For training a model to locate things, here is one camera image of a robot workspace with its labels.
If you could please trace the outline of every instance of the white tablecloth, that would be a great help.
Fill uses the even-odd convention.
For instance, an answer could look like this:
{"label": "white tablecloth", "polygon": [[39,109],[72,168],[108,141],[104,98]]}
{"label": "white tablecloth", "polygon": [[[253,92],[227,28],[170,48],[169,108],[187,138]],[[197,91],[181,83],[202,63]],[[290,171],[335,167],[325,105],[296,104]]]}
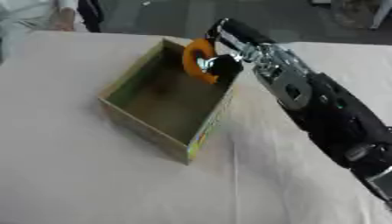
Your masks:
{"label": "white tablecloth", "polygon": [[[0,67],[0,223],[392,221],[249,67],[227,117],[189,166],[113,126],[97,94],[160,39],[35,32]],[[287,46],[392,124],[391,46]]]}

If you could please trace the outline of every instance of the floor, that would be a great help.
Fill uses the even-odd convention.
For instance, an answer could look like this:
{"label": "floor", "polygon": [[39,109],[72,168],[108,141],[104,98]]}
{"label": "floor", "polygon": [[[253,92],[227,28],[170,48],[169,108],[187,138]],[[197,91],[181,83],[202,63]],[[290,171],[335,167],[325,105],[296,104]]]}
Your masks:
{"label": "floor", "polygon": [[237,18],[278,42],[392,45],[392,17],[377,31],[336,24],[307,0],[101,0],[105,32],[201,37],[219,18]]}

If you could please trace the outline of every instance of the open box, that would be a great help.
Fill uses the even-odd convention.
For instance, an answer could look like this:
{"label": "open box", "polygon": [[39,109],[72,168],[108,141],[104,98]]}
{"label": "open box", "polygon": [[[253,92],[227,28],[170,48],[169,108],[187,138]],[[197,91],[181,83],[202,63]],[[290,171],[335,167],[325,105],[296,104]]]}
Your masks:
{"label": "open box", "polygon": [[112,121],[189,164],[229,104],[236,75],[224,85],[189,76],[182,67],[183,51],[163,39],[99,100]]}

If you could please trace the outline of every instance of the orange ring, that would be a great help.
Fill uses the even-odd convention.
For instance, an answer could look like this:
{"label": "orange ring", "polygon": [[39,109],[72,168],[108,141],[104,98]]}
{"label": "orange ring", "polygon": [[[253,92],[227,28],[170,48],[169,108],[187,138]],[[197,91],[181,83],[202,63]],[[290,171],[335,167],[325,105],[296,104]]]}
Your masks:
{"label": "orange ring", "polygon": [[211,59],[216,55],[214,48],[206,39],[197,38],[184,50],[182,57],[184,70],[191,76],[195,76],[196,78],[202,79],[210,84],[214,84],[218,80],[218,75],[203,73],[203,71],[201,71],[194,58],[195,51],[201,51],[205,60]]}

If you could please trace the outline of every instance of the hand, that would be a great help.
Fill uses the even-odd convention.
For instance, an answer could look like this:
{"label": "hand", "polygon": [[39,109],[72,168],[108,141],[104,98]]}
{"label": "hand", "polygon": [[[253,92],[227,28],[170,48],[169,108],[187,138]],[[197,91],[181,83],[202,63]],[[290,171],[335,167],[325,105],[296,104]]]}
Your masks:
{"label": "hand", "polygon": [[54,29],[62,32],[74,31],[75,11],[69,8],[62,9],[54,22]]}

